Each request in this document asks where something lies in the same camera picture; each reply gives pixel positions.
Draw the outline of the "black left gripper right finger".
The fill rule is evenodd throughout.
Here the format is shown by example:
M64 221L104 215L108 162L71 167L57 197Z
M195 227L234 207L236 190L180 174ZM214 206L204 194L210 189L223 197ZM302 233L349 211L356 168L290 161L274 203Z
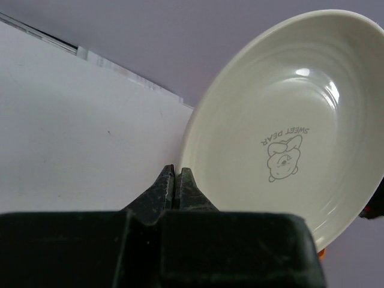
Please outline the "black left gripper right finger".
M303 218L220 212L189 168L176 179L174 207L159 220L163 287L325 287Z

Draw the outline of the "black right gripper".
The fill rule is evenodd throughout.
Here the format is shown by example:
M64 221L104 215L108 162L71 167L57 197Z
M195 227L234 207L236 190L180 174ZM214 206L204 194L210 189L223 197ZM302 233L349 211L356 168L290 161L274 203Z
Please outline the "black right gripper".
M359 214L360 218L373 220L383 216L384 212L384 183L380 182L370 201Z

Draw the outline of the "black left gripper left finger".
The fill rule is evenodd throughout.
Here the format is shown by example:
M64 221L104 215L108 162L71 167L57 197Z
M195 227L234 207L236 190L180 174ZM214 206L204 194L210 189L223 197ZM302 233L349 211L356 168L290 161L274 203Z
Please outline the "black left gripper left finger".
M175 171L118 211L1 214L2 287L158 287L158 221Z

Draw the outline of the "cream round plate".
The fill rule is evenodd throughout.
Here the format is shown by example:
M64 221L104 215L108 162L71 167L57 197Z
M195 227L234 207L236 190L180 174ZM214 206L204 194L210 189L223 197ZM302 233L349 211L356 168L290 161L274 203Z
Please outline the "cream round plate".
M318 10L265 31L194 109L184 168L219 210L299 215L324 249L383 179L383 29Z

